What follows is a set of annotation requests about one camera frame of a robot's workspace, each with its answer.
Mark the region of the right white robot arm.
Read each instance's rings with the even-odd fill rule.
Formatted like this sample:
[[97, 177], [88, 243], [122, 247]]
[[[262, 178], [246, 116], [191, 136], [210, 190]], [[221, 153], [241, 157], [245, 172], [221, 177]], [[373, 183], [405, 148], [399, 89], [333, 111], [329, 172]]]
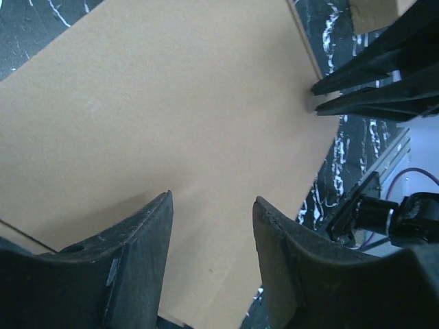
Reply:
[[[316, 107], [319, 116], [359, 115], [404, 123], [438, 115], [438, 2], [415, 1], [368, 48], [331, 75], [315, 83], [314, 95], [387, 78], [401, 80], [365, 87]], [[398, 204], [355, 187], [326, 228], [329, 238], [353, 239], [353, 230], [385, 235], [397, 247], [438, 242], [438, 195], [414, 193]]]

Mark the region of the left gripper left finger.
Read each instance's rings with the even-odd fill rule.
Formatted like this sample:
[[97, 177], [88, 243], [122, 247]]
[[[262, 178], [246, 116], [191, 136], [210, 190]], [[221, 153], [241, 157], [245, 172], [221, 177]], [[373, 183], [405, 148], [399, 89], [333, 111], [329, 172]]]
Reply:
[[58, 253], [1, 240], [2, 328], [154, 328], [171, 228], [170, 192]]

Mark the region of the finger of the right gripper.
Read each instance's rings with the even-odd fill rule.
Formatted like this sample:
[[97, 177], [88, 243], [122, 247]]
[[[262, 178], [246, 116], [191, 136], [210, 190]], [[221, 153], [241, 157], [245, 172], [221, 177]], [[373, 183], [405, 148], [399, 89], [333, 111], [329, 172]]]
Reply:
[[323, 95], [386, 78], [399, 70], [409, 86], [438, 91], [438, 2], [415, 3], [350, 62], [311, 87]]
[[434, 64], [381, 88], [367, 87], [316, 107], [319, 116], [359, 115], [406, 122], [438, 114], [438, 65]]

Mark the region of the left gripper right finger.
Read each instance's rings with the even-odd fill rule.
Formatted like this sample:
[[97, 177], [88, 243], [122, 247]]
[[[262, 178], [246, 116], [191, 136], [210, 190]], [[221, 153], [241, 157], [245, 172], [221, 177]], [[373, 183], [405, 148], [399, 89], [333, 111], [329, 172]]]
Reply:
[[272, 328], [437, 328], [438, 246], [384, 258], [343, 247], [262, 197], [254, 239]]

